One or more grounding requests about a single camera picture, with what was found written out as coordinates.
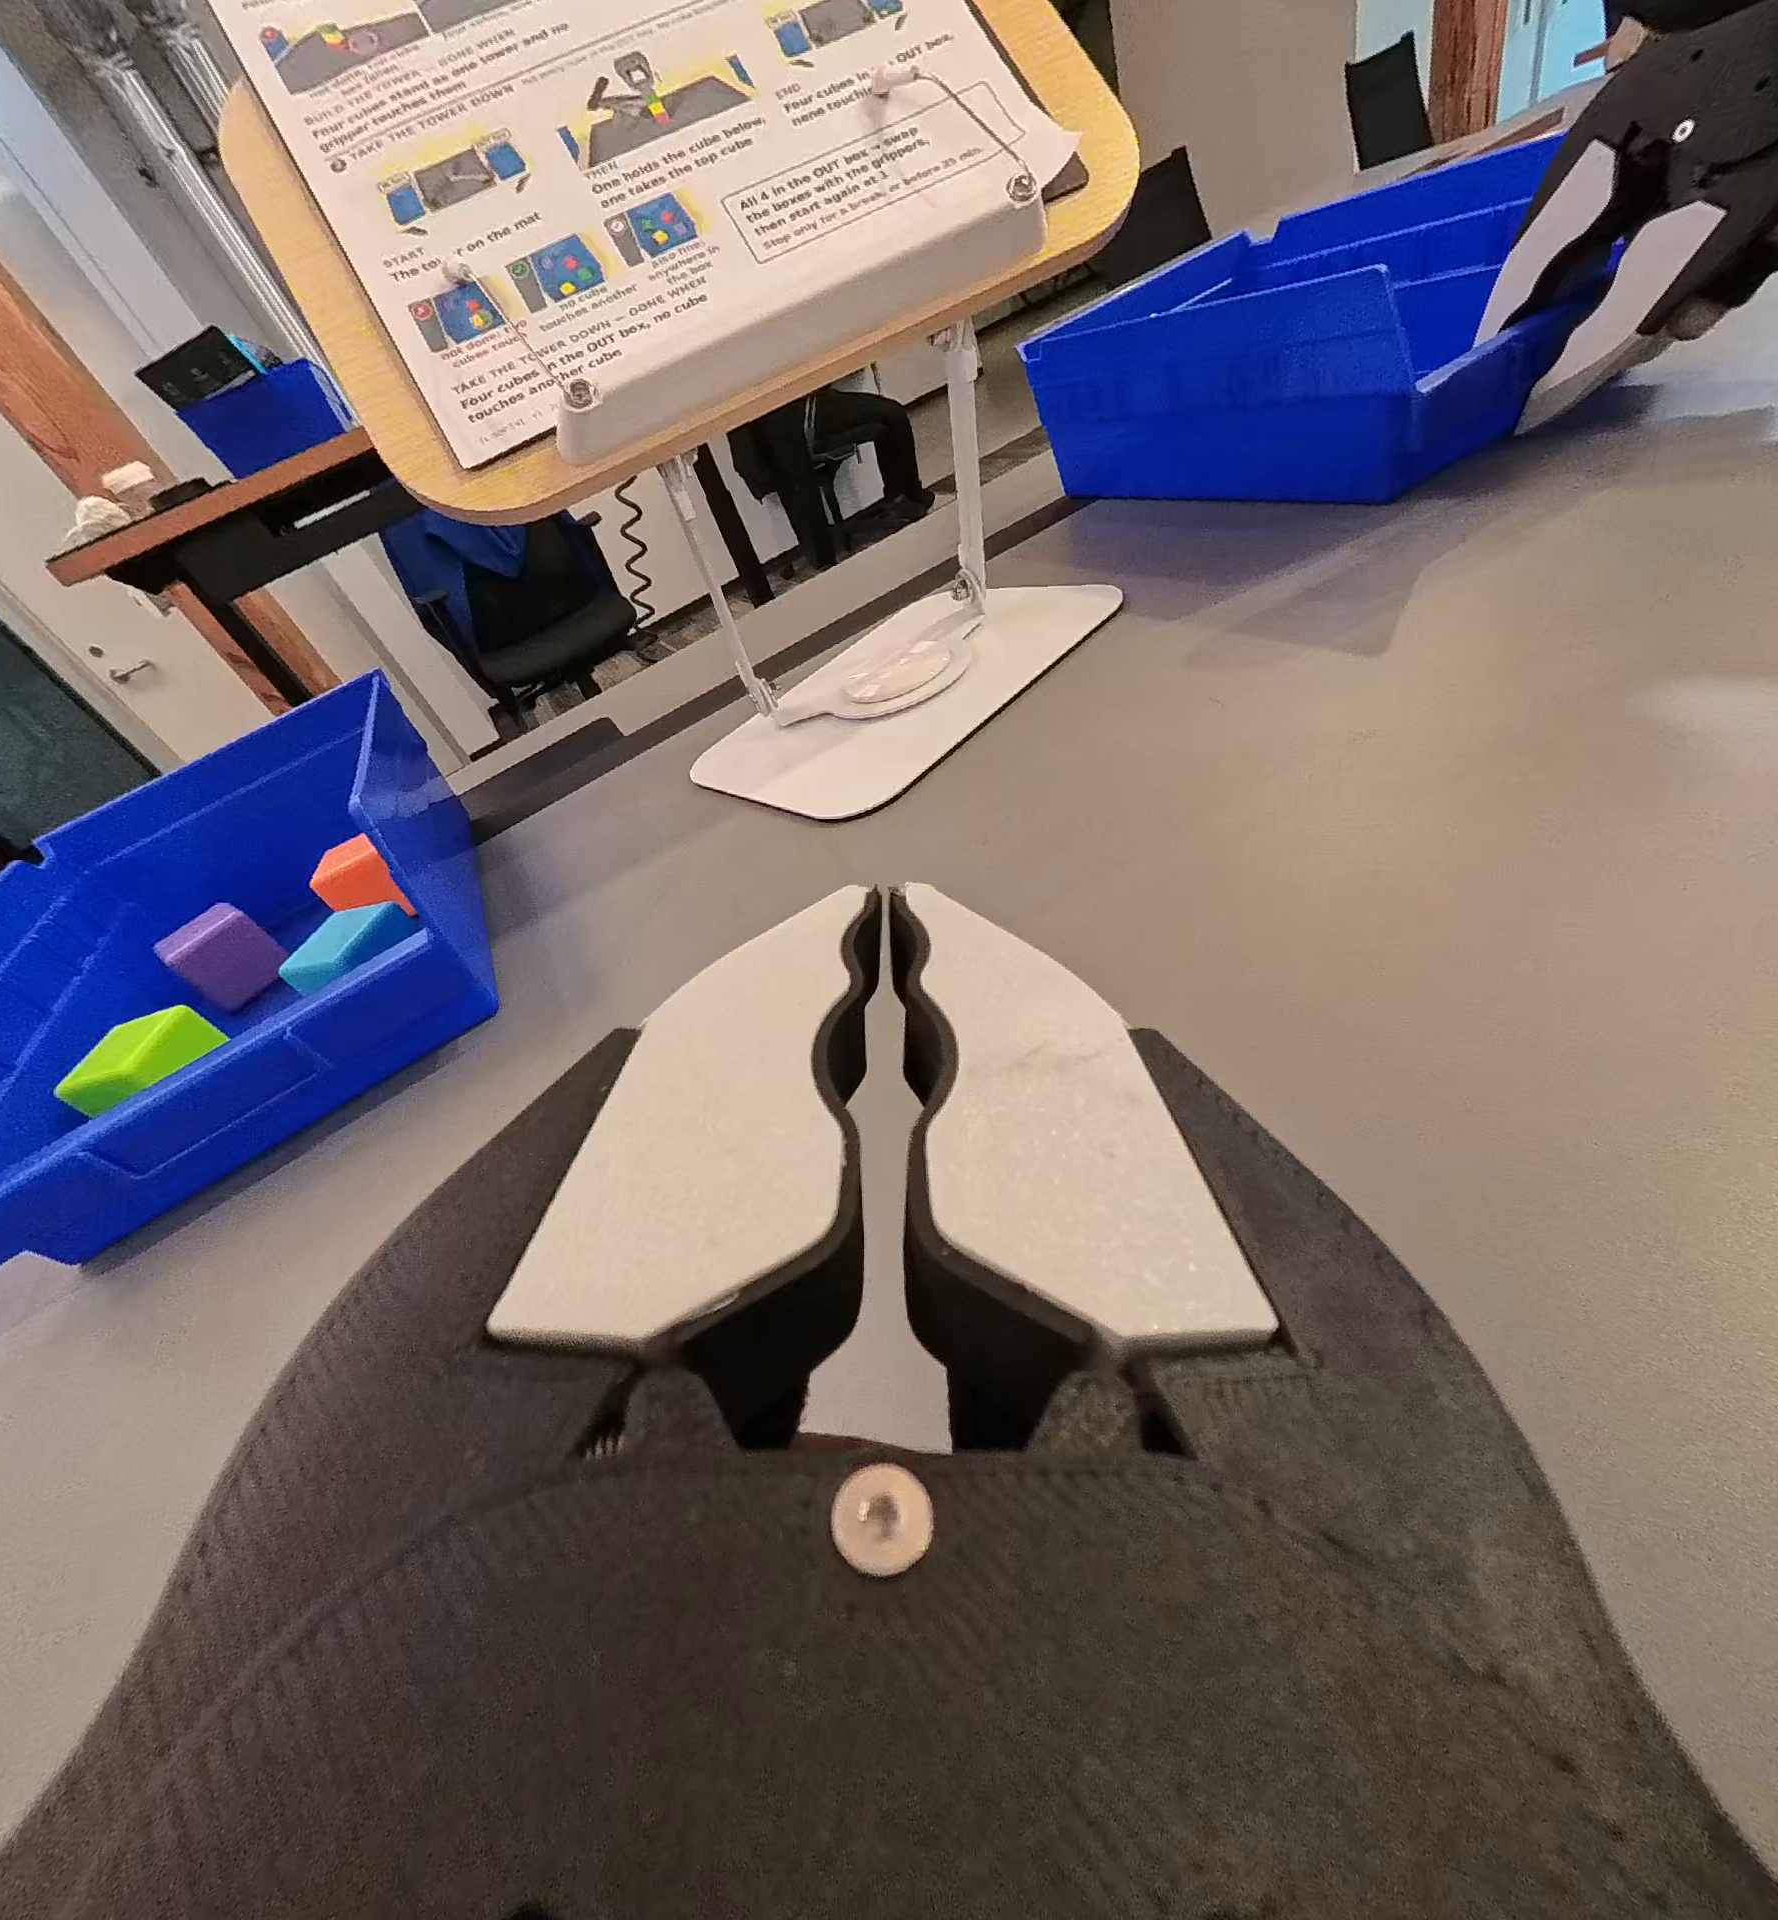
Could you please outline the light blue cube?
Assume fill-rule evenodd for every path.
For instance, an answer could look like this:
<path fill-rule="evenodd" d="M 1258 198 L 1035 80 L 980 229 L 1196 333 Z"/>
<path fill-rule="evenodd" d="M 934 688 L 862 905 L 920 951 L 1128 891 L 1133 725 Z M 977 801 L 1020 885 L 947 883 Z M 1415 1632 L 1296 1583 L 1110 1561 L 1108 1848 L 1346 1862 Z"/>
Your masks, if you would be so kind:
<path fill-rule="evenodd" d="M 423 931 L 423 920 L 394 900 L 333 910 L 278 962 L 278 979 L 314 995 Z"/>

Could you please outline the small blue bin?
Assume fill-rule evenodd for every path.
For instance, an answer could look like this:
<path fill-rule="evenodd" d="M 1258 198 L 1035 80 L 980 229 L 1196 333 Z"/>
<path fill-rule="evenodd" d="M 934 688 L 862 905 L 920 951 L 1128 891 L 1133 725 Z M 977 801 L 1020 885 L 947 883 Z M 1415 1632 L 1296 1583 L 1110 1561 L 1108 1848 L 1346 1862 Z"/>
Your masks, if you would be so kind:
<path fill-rule="evenodd" d="M 358 425 L 335 376 L 298 359 L 174 410 L 232 476 L 253 476 Z"/>

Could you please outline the black tablet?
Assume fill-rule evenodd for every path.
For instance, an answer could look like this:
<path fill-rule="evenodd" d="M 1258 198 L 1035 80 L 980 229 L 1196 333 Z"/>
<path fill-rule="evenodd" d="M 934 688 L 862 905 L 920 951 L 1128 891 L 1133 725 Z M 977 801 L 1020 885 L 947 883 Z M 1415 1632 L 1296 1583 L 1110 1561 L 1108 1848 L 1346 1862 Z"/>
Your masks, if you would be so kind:
<path fill-rule="evenodd" d="M 274 372 L 284 359 L 219 326 L 205 326 L 186 342 L 133 371 L 136 381 L 177 413 L 232 394 Z"/>

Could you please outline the purple cube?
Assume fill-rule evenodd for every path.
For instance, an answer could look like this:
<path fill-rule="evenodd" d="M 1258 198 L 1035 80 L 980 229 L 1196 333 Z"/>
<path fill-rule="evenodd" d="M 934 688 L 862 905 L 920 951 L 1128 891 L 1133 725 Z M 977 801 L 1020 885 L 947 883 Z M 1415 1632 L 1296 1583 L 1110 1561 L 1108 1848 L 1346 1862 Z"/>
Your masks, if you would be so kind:
<path fill-rule="evenodd" d="M 209 1005 L 236 1013 L 284 981 L 289 951 L 229 901 L 152 942 L 157 959 Z"/>

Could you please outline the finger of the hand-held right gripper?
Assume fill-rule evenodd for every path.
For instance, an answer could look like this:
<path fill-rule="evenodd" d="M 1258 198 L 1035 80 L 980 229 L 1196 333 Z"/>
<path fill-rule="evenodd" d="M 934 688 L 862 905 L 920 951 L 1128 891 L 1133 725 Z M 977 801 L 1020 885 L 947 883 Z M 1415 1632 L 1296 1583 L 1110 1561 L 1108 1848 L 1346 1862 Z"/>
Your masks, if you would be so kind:
<path fill-rule="evenodd" d="M 1656 321 L 1653 314 L 1674 298 L 1676 284 L 1726 218 L 1722 207 L 1692 202 L 1637 231 L 1602 298 L 1573 326 L 1551 369 L 1531 388 L 1520 413 L 1522 437 L 1561 417 L 1663 348 L 1666 324 Z"/>
<path fill-rule="evenodd" d="M 1531 316 L 1585 294 L 1592 309 L 1600 309 L 1653 216 L 1653 144 L 1565 141 L 1501 261 L 1476 339 L 1485 344 Z"/>

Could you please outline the silver duct pipe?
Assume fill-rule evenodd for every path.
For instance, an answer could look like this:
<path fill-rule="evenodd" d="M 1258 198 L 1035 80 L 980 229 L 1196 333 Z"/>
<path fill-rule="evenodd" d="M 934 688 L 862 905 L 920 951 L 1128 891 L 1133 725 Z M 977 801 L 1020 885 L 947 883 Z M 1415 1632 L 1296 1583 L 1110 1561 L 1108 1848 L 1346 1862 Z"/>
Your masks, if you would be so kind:
<path fill-rule="evenodd" d="M 146 187 L 174 210 L 189 246 L 202 246 L 211 266 L 225 267 L 229 255 L 211 221 L 205 150 L 184 131 L 164 83 L 121 37 L 92 49 L 88 63 L 133 148 L 133 166 Z"/>
<path fill-rule="evenodd" d="M 214 56 L 203 28 L 183 3 L 147 3 L 147 30 L 169 61 L 179 87 L 203 121 L 205 141 L 183 158 L 184 198 L 208 236 L 229 261 L 232 275 L 259 305 L 270 342 L 280 342 L 286 357 L 311 359 L 318 342 L 304 324 L 287 284 L 273 270 L 251 229 L 236 216 L 234 202 L 221 189 L 221 115 L 229 105 L 229 78 Z"/>

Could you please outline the orange cube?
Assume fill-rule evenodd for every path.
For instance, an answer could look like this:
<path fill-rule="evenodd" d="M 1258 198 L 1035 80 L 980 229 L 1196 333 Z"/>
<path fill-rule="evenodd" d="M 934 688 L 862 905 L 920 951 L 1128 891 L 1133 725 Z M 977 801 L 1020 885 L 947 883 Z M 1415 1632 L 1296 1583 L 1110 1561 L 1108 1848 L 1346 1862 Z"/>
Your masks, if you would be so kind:
<path fill-rule="evenodd" d="M 369 834 L 354 834 L 327 848 L 310 886 L 333 911 L 394 905 L 412 920 L 418 918 L 418 908 Z"/>

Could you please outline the green cube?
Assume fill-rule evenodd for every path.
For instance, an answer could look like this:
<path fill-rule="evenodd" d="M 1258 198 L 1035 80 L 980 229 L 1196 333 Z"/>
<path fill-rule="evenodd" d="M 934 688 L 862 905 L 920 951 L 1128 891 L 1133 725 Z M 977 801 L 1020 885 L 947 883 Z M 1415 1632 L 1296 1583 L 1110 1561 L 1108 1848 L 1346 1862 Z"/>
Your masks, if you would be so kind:
<path fill-rule="evenodd" d="M 173 1004 L 113 1027 L 63 1072 L 54 1097 L 78 1117 L 102 1117 L 229 1043 L 194 1007 Z"/>

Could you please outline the printed instruction sheet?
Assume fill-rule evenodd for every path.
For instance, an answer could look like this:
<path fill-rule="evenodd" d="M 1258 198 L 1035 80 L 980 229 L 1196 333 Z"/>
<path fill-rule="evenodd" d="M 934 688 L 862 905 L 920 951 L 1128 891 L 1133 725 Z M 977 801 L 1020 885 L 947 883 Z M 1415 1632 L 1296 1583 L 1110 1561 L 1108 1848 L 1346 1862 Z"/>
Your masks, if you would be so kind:
<path fill-rule="evenodd" d="M 216 2 L 464 467 L 589 467 L 1044 246 L 972 3 Z"/>

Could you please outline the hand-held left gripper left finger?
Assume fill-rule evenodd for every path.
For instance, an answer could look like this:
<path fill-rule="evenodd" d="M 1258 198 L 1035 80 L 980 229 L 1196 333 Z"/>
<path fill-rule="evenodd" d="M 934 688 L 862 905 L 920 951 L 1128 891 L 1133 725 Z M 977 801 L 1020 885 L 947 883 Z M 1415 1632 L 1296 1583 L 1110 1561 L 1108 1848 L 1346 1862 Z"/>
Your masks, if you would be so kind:
<path fill-rule="evenodd" d="M 515 1347 L 700 1378 L 784 1444 L 862 1294 L 861 1143 L 884 897 L 843 885 L 643 1020 L 489 1309 Z"/>

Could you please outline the small white object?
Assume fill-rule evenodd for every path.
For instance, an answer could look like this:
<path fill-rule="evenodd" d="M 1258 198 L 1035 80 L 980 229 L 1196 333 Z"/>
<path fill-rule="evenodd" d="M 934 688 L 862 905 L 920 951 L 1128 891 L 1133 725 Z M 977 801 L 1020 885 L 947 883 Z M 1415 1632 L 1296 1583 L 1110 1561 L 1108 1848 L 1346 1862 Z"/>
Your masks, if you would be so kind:
<path fill-rule="evenodd" d="M 160 484 L 147 463 L 109 467 L 97 486 L 78 497 L 63 551 L 104 540 L 150 517 Z"/>

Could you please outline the dark background desk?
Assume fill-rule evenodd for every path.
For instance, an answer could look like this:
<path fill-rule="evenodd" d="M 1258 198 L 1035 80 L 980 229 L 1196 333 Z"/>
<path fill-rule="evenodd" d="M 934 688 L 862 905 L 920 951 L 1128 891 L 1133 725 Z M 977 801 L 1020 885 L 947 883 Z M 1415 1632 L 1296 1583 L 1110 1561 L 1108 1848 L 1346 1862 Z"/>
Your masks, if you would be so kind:
<path fill-rule="evenodd" d="M 262 591 L 420 509 L 354 427 L 70 547 L 45 568 L 62 585 L 109 581 L 164 595 L 262 708 L 287 712 L 339 676 Z"/>

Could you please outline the white wooden book stand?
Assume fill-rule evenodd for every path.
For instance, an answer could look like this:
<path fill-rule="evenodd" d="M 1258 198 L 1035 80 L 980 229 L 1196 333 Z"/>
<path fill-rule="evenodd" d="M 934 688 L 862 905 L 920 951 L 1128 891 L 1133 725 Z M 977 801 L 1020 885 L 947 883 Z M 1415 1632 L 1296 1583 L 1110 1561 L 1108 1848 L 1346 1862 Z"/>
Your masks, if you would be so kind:
<path fill-rule="evenodd" d="M 1078 135 L 1078 153 L 1047 192 L 1044 246 L 925 316 L 884 324 L 809 367 L 589 467 L 566 463 L 553 427 L 481 467 L 464 467 L 247 78 L 224 118 L 234 191 L 363 429 L 423 504 L 459 520 L 538 520 L 656 469 L 693 561 L 706 569 L 693 489 L 694 456 L 709 442 L 909 339 L 940 345 L 959 501 L 957 552 L 945 587 L 925 591 L 780 691 L 752 658 L 719 581 L 705 580 L 757 712 L 698 755 L 691 778 L 724 796 L 819 824 L 851 821 L 902 796 L 1120 609 L 1120 590 L 1113 585 L 989 584 L 974 417 L 974 318 L 1086 261 L 1115 236 L 1133 194 L 1137 135 L 1054 3 L 972 6 L 1041 107 Z"/>

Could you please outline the blue plastic bin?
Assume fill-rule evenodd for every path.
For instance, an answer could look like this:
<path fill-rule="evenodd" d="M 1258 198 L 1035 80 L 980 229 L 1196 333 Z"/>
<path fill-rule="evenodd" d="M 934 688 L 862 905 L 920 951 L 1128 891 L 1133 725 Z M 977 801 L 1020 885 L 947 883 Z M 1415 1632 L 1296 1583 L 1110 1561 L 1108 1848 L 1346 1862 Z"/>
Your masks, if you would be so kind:
<path fill-rule="evenodd" d="M 1383 504 L 1510 438 L 1583 305 L 1476 336 L 1561 138 L 1235 231 L 1027 338 L 1065 491 Z"/>
<path fill-rule="evenodd" d="M 289 953 L 369 834 L 423 931 L 335 987 L 209 1005 L 152 942 L 217 901 Z M 0 875 L 0 1263 L 80 1263 L 499 1012 L 470 817 L 367 674 L 42 834 Z M 94 1119 L 54 1088 L 109 1027 L 184 1004 L 229 1043 Z"/>

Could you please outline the wooden pillar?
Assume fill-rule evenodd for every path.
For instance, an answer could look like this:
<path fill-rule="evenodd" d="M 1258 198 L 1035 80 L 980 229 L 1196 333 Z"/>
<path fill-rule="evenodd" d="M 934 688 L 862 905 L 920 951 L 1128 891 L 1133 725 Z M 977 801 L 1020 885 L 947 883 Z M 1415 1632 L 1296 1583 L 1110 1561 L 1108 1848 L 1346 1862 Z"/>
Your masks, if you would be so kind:
<path fill-rule="evenodd" d="M 97 491 L 109 469 L 162 467 L 157 447 L 2 261 L 0 415 L 77 497 Z M 341 683 L 268 591 L 253 591 L 247 606 L 214 600 L 174 568 L 152 590 L 171 598 L 266 710 L 299 707 Z"/>
<path fill-rule="evenodd" d="M 1430 126 L 1446 146 L 1501 117 L 1501 68 L 1512 2 L 1435 2 L 1430 12 Z"/>

